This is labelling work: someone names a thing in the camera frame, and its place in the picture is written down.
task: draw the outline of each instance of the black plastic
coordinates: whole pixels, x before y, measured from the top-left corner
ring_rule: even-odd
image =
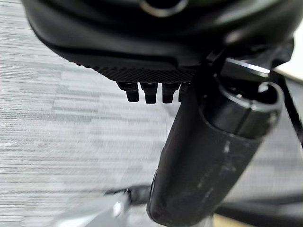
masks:
[[[283,92],[274,83],[266,83],[266,91],[248,99],[219,86],[205,104],[205,118],[214,127],[247,139],[262,138],[280,117]]]
[[[190,82],[189,67],[200,65],[214,48],[228,48],[232,56],[281,44],[303,16],[302,0],[235,0],[210,7],[191,1],[169,18],[148,15],[139,1],[22,2],[30,25],[49,48],[104,75],[109,67],[115,72],[108,77],[118,82]],[[132,68],[170,70],[172,77],[158,71],[128,77]]]
[[[131,205],[146,204],[151,191],[150,185],[133,185],[128,188],[110,189],[105,192],[105,195],[125,192],[129,194]]]
[[[117,84],[121,90],[126,91],[127,100],[129,102],[139,101],[139,90],[137,83],[117,82]]]
[[[157,83],[141,83],[141,88],[145,93],[145,102],[148,104],[156,103]]]
[[[180,87],[180,83],[162,84],[162,101],[163,103],[172,103],[174,93]]]
[[[161,153],[147,205],[150,218],[169,227],[189,227],[214,212],[237,182],[263,139],[257,131],[253,131],[256,136],[248,134],[248,137],[240,137],[228,133],[229,129],[220,129],[220,124],[212,126],[204,113],[207,108],[214,108],[212,105],[216,106],[213,103],[216,98],[200,99],[197,94],[190,87],[182,100]],[[279,113],[282,98],[278,97],[280,91],[277,90],[276,94],[276,101],[267,105],[274,106],[274,111]],[[220,117],[226,121],[238,118],[237,115],[225,114],[226,117],[224,114]],[[266,118],[254,120],[258,125],[266,124]],[[245,121],[237,121],[238,127],[246,124]]]

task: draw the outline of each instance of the gray carpet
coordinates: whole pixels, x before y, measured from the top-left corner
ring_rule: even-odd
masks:
[[[147,105],[142,92],[127,102],[115,82],[40,43],[18,0],[0,1],[0,227],[45,227],[108,188],[150,183],[178,105]],[[284,113],[227,199],[301,192],[302,172]],[[136,208],[130,226],[143,225],[156,226]]]

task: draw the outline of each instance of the black cylinder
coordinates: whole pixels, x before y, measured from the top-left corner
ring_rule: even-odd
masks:
[[[147,204],[152,220],[187,227],[214,212],[279,118],[282,91],[268,87],[257,100],[220,87],[199,101],[190,88],[153,180]]]

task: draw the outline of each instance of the floor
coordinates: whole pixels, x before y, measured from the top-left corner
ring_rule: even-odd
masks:
[[[291,87],[300,103],[303,90]],[[0,227],[46,227],[106,189],[150,183],[179,103],[143,100],[127,102],[113,81],[51,52],[20,2],[0,0]],[[302,172],[283,112],[227,200],[301,192]],[[157,225],[141,207],[130,226]]]

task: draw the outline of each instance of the scuff mark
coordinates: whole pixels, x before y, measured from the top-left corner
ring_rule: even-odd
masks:
[[[224,146],[224,150],[223,150],[223,153],[224,154],[227,154],[227,153],[229,153],[229,151],[230,151],[230,144],[231,144],[231,142],[228,140],[228,141],[226,141],[226,143],[225,143],[225,146]]]

